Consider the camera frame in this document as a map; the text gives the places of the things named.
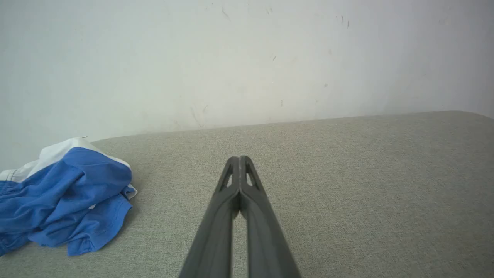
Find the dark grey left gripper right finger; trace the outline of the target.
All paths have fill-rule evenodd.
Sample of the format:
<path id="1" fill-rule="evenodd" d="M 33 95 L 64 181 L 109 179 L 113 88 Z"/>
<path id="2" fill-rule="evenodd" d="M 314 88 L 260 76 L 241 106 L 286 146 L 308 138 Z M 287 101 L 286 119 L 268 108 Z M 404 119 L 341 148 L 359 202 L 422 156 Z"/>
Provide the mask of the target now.
<path id="1" fill-rule="evenodd" d="M 253 161 L 240 157 L 240 210 L 247 222 L 249 278 L 300 278 L 301 274 Z"/>

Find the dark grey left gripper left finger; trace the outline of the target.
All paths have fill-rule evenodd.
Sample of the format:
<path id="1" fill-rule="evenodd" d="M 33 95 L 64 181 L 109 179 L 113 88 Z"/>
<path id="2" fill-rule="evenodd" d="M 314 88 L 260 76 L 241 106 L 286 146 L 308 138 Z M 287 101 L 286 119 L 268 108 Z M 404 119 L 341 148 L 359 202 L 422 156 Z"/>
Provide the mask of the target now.
<path id="1" fill-rule="evenodd" d="M 239 164 L 239 157 L 227 160 L 180 271 L 180 278 L 232 276 L 233 220 L 240 206 Z"/>

